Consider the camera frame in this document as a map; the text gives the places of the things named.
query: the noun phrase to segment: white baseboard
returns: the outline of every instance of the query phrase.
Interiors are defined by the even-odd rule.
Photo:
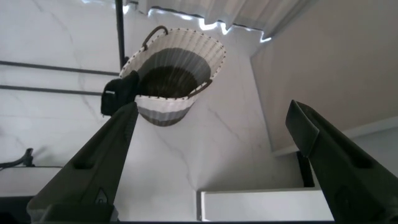
[[[362,126],[359,126],[357,128],[353,128],[350,130],[343,131],[343,134],[345,134],[349,138],[356,138],[359,136],[364,136],[367,134],[372,134],[376,133],[379,131],[384,131],[387,129],[391,128],[396,128],[398,127],[398,116],[393,117],[393,118],[387,118],[384,120],[376,121],[370,124],[365,124]],[[273,153],[274,156],[284,156],[293,152],[297,152],[299,149],[297,148],[296,145],[288,146],[283,149],[278,149]]]

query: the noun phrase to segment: basket handle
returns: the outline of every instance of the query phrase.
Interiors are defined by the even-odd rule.
[[[152,30],[152,32],[147,36],[147,38],[145,38],[144,43],[142,43],[142,46],[144,47],[144,51],[148,50],[148,41],[149,39],[158,31],[163,29],[166,32],[166,35],[169,34],[167,28],[165,26],[158,26],[156,27],[154,30]]]
[[[199,94],[201,91],[205,90],[205,88],[207,88],[213,81],[211,79],[206,81],[206,84],[198,91],[194,91],[193,93],[188,95],[188,99]]]

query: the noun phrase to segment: woven basket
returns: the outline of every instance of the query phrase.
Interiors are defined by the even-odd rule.
[[[164,30],[163,34],[148,44],[158,30]],[[218,40],[201,32],[158,26],[123,66],[120,77],[137,71],[138,112],[152,124],[170,126],[188,113],[200,93],[212,83],[225,53]]]

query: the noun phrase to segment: white basket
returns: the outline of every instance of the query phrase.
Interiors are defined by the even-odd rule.
[[[149,39],[161,29],[164,30],[163,34],[147,45]],[[201,32],[191,29],[167,30],[159,26],[123,66],[120,77],[124,78],[135,70],[140,77],[141,92],[163,91],[172,95],[136,96],[138,112],[146,120],[158,126],[170,126],[186,115],[199,93],[212,83],[224,63],[225,54],[224,46],[218,40]]]

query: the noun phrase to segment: floor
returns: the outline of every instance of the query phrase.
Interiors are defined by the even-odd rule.
[[[139,116],[115,205],[121,220],[195,220],[197,190],[302,187],[294,155],[272,156],[249,57],[261,33],[200,24],[196,17],[124,7],[126,54],[156,26],[220,39],[220,74],[176,125]],[[112,1],[0,0],[0,60],[118,72]],[[0,65],[0,84],[102,91],[115,77]],[[34,148],[34,163],[64,165],[106,122],[100,97],[0,90],[0,162]]]

